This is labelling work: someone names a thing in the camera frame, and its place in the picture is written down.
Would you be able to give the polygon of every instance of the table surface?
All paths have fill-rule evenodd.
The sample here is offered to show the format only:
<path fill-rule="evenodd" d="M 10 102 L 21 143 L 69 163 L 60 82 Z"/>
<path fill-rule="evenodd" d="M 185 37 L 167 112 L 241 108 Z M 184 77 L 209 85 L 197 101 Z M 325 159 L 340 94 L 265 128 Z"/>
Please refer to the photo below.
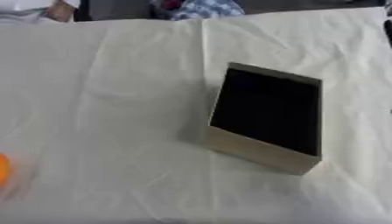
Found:
<path fill-rule="evenodd" d="M 384 20 L 368 8 L 2 28 L 0 151 L 15 166 L 2 220 L 389 223 Z M 314 170 L 203 146 L 230 61 L 323 80 Z"/>

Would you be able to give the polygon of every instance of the beige box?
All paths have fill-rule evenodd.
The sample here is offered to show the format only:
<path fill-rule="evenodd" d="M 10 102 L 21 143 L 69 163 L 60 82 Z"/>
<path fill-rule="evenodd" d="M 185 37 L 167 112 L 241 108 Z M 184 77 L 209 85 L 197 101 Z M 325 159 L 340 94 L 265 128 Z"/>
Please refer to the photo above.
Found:
<path fill-rule="evenodd" d="M 209 122 L 214 151 L 303 175 L 321 161 L 322 81 L 230 63 Z"/>

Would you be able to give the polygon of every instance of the cardboard box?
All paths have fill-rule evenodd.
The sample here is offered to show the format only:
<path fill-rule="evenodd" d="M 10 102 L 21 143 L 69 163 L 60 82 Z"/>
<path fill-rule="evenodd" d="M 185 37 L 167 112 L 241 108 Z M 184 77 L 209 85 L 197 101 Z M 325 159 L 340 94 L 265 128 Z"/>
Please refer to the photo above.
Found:
<path fill-rule="evenodd" d="M 231 63 L 207 144 L 215 151 L 302 175 L 321 161 L 322 81 Z"/>

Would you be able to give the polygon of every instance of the person's hand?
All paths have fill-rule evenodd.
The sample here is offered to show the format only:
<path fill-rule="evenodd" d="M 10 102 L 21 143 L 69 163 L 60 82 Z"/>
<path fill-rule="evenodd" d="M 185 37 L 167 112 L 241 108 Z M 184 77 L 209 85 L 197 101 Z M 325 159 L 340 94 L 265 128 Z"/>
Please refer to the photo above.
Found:
<path fill-rule="evenodd" d="M 65 23 L 71 19 L 74 10 L 75 8 L 64 0 L 55 0 L 52 7 L 47 10 L 46 15 L 53 20 Z"/>

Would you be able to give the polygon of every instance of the person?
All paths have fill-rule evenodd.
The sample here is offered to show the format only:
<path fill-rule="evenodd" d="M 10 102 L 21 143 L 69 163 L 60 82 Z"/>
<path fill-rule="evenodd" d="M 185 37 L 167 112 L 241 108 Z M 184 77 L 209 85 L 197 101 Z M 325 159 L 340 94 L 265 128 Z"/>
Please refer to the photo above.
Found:
<path fill-rule="evenodd" d="M 80 0 L 0 1 L 0 25 L 71 22 L 79 5 Z"/>

